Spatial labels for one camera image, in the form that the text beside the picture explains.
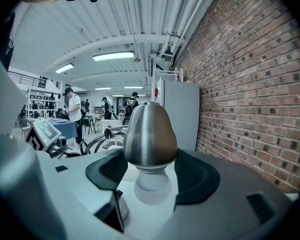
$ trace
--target white ceiling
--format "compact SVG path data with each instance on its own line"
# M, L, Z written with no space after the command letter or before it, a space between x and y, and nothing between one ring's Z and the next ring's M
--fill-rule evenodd
M181 46L189 39L211 1L202 3L198 19L193 21L194 26L189 28ZM144 92L148 93L151 78L147 56L158 53L165 43L174 2L59 0L31 4L22 11L18 22L11 66L86 90L111 87L119 93L125 92L123 86L138 85L144 86ZM188 2L182 2L175 29ZM133 58L126 58L96 62L92 59L93 55L120 51L134 51L141 61L136 63ZM68 63L74 68L66 74L55 73Z

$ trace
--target ceiling light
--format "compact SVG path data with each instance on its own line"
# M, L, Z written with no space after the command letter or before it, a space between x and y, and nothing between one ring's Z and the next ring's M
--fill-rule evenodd
M143 89L143 86L125 86L126 89Z
M59 74L59 73L62 73L64 71L66 71L66 70L72 69L73 67L74 67L74 65L71 64L71 63L69 63L68 65L65 65L65 66L57 69L55 72L57 72Z
M94 88L95 90L111 90L110 87Z
M105 61L105 60L112 60L112 59L124 59L124 58L134 58L135 52L134 51L119 51L119 52L111 52L105 53L100 55L95 55L92 58L98 61Z

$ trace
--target white refrigerator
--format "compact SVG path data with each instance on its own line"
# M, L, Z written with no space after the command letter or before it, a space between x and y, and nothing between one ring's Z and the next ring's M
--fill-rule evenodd
M157 83L157 97L153 93L152 100L165 108L178 148L194 151L199 126L199 85L160 78Z

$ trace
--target blue tablecloth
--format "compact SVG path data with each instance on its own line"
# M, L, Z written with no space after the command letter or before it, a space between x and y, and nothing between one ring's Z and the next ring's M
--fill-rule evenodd
M49 123L52 124L55 128L57 128L61 132L61 135L64 136L66 139L78 137L78 125L73 121L59 123L57 121L49 120Z

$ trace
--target red brick wall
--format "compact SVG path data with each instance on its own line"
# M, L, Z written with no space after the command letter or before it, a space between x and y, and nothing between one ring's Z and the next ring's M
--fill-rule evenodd
M174 66L200 85L197 151L300 191L300 28L280 0L214 0Z

